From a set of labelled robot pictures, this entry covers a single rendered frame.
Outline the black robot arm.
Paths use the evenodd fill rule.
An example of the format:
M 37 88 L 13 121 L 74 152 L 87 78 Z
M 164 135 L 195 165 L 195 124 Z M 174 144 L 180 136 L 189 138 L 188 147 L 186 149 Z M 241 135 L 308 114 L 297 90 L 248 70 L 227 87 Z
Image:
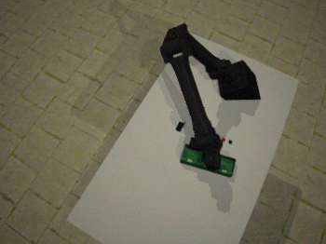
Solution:
M 187 35 L 189 40 L 186 38 Z M 173 41 L 170 41 L 171 38 L 173 38 Z M 205 70 L 209 74 L 211 80 L 218 79 L 219 82 L 235 88 L 238 87 L 244 73 L 236 70 L 232 66 L 230 60 L 220 60 L 219 58 L 213 56 L 188 32 L 187 25 L 185 23 L 168 29 L 163 44 L 160 47 L 160 52 L 163 61 L 171 64 L 177 76 L 183 97 L 192 119 L 195 138 L 191 138 L 188 149 L 191 151 L 204 150 L 202 156 L 205 157 L 206 168 L 211 170 L 220 169 L 220 150 L 223 147 L 223 142 L 220 139 L 220 136 L 215 132 L 215 129 L 212 127 L 211 122 L 206 115 L 197 89 L 196 81 L 190 68 L 188 57 L 193 56 L 204 66 L 207 66 L 209 70 L 207 70 L 206 67 Z M 182 53 L 183 55 L 177 56 L 179 58 L 173 58 L 173 55 L 179 53 Z M 203 146 L 206 147 L 202 148 Z

